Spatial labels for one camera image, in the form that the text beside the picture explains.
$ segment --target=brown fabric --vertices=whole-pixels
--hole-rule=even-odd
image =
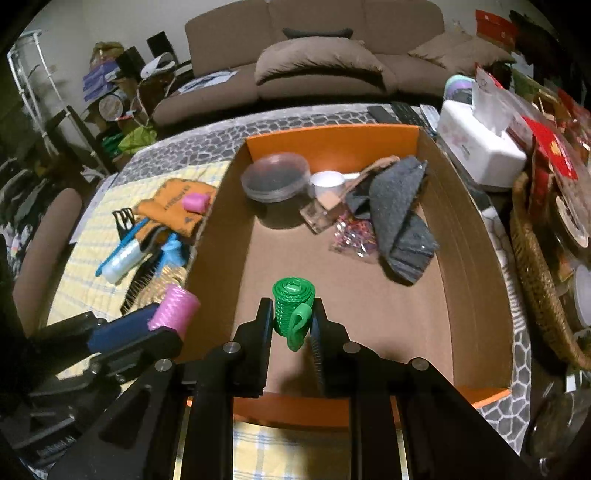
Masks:
[[[502,48],[480,37],[455,46],[446,54],[433,60],[433,63],[452,73],[473,77],[476,75],[475,63],[488,67],[496,61],[513,63],[515,59]]]
[[[320,73],[268,80],[258,87],[258,92],[263,100],[338,96],[386,98],[387,96],[387,90],[383,85],[372,84],[357,77]]]
[[[64,251],[80,211],[82,199],[74,189],[63,190],[47,209],[31,240],[12,291],[25,335],[39,327],[40,309],[51,274]]]
[[[287,38],[286,27],[311,32],[352,28],[352,38],[367,39],[362,0],[272,0],[268,6],[275,41]]]
[[[464,32],[443,32],[441,35],[419,45],[414,50],[408,52],[411,57],[423,60],[436,60],[443,57],[447,52],[458,45],[469,41],[472,35]]]
[[[238,69],[226,83],[171,95],[158,104],[152,119],[164,127],[199,115],[254,105],[257,100],[255,65],[251,64]]]
[[[265,0],[216,8],[187,22],[185,32],[195,76],[254,63],[275,43]]]
[[[392,71],[396,78],[396,88],[402,93],[441,97],[448,78],[452,76],[446,69],[409,55],[376,55],[376,57]]]
[[[355,40],[338,37],[304,37],[284,40],[266,48],[255,68],[257,85],[269,78],[305,72],[335,70],[381,75],[376,57]]]
[[[443,33],[443,15],[427,0],[366,0],[367,48],[402,55]]]
[[[150,221],[135,234],[138,242],[155,228],[167,226],[181,236],[191,237],[203,215],[191,213],[183,208],[182,199],[190,193],[204,193],[210,195],[211,202],[216,196],[217,189],[202,181],[169,179],[156,191],[153,198],[142,200],[135,208],[137,221],[144,217]]]

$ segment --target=cardboard box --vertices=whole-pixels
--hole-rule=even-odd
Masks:
[[[511,53],[515,50],[518,28],[499,15],[476,10],[476,34]]]
[[[303,155],[312,173],[353,173],[389,155],[428,160],[419,213],[440,250],[417,284],[400,285],[380,265],[329,251],[332,228],[315,235],[306,225],[262,226],[240,177],[251,162],[282,151]],[[232,339],[261,297],[289,276],[310,280],[328,318],[384,358],[425,357],[477,406],[509,393],[512,320],[494,248],[453,166],[417,127],[328,126],[248,138],[222,181],[187,278],[202,305],[179,360]],[[235,414],[264,424],[347,426],[347,401],[319,397],[309,344],[294,353],[273,335],[265,394],[237,398]]]

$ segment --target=plastic bag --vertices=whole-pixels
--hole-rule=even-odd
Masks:
[[[90,57],[90,69],[100,65],[107,60],[114,60],[121,55],[125,49],[118,41],[100,41],[95,44]]]
[[[138,127],[119,143],[119,149],[130,155],[156,143],[156,132],[151,127]]]
[[[371,221],[357,220],[348,211],[342,214],[336,222],[335,238],[330,250],[367,263],[377,263],[378,244]]]

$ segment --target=tissue box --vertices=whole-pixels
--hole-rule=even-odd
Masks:
[[[455,166],[485,190],[510,190],[525,167],[527,156],[513,139],[488,130],[465,103],[443,103],[437,135]]]

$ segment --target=black pillow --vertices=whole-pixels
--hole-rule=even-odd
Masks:
[[[352,28],[343,28],[334,32],[304,32],[302,30],[295,30],[294,28],[284,28],[283,34],[289,38],[304,38],[304,37],[339,37],[351,38],[353,36]]]

